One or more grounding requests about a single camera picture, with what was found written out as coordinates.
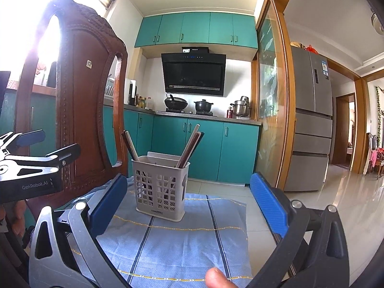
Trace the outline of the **person's left hand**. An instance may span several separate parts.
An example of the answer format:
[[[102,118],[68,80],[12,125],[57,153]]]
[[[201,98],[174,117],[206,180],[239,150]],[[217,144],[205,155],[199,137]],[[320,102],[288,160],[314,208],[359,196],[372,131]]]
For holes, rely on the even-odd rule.
[[[17,201],[11,208],[10,214],[5,209],[4,205],[1,205],[1,220],[4,218],[8,218],[10,222],[13,233],[17,236],[23,237],[25,233],[25,211],[27,209],[27,205],[25,200]]]

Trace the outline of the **person's right hand thumb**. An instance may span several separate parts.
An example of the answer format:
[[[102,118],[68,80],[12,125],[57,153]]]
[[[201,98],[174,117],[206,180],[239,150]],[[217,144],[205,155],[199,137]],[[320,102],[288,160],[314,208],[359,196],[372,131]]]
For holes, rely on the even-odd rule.
[[[206,287],[208,288],[237,288],[227,277],[216,267],[207,271],[205,276]]]

